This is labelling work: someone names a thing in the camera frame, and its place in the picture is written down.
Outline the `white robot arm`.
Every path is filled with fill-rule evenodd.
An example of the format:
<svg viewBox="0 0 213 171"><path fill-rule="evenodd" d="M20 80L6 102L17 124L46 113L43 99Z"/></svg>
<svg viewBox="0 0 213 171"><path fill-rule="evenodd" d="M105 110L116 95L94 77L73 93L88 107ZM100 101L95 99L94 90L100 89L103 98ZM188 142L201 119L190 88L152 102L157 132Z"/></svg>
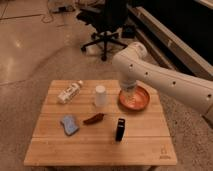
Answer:
<svg viewBox="0 0 213 171"><path fill-rule="evenodd" d="M121 89L131 92L142 81L196 110L213 129L213 81L150 64L143 60L146 55L141 42L114 55L112 64L120 74Z"/></svg>

